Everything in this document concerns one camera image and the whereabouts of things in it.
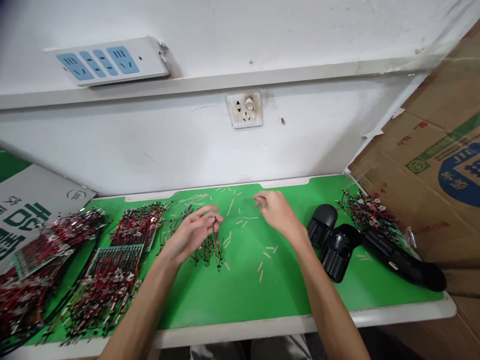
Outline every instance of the green logo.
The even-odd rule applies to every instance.
[[[419,157],[416,157],[412,161],[410,161],[406,167],[415,175],[420,174],[422,171],[428,169],[430,164]]]
[[[454,144],[458,139],[464,137],[478,126],[480,126],[480,113],[472,116],[455,130],[442,137],[427,150],[405,165],[406,168],[415,175],[420,174],[430,167],[430,164],[427,162],[427,160],[433,158],[436,154],[442,152],[451,144]]]

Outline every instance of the blue power socket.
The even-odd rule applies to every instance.
[[[93,50],[93,54],[98,58],[98,60],[100,60],[100,63],[105,67],[111,76],[117,76],[119,74],[102,50]]]
[[[73,52],[57,55],[56,58],[74,77],[76,77],[78,81],[92,80],[94,78],[92,73],[88,71],[85,65]]]
[[[123,74],[139,73],[140,70],[125,46],[107,47],[106,51]]]
[[[100,68],[100,66],[97,64],[97,62],[92,58],[92,56],[89,54],[88,51],[80,51],[79,54],[99,78],[104,78],[107,76],[105,75],[104,71]]]

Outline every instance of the black plastic housing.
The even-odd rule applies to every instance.
[[[362,238],[363,245],[377,259],[408,282],[434,292],[442,292],[447,288],[447,280],[438,265],[414,258],[374,228],[365,231]]]
[[[325,239],[337,222],[337,217],[337,209],[330,204],[322,204],[316,208],[306,228],[308,238],[314,248],[321,249],[323,247]]]
[[[361,243],[360,232],[348,224],[342,224],[330,233],[323,246],[321,263],[333,282],[342,282],[352,252]]]

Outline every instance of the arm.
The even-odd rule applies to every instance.
[[[204,206],[183,220],[155,259],[130,308],[106,344],[98,360],[146,359],[165,301],[180,265],[224,219],[216,206]]]
[[[350,314],[317,258],[307,230],[280,191],[261,191],[253,197],[270,226],[290,242],[300,265],[311,312],[329,359],[370,359]]]

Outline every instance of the blue logo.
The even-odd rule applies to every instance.
[[[480,207],[480,142],[444,160],[438,172],[440,187],[462,203]]]

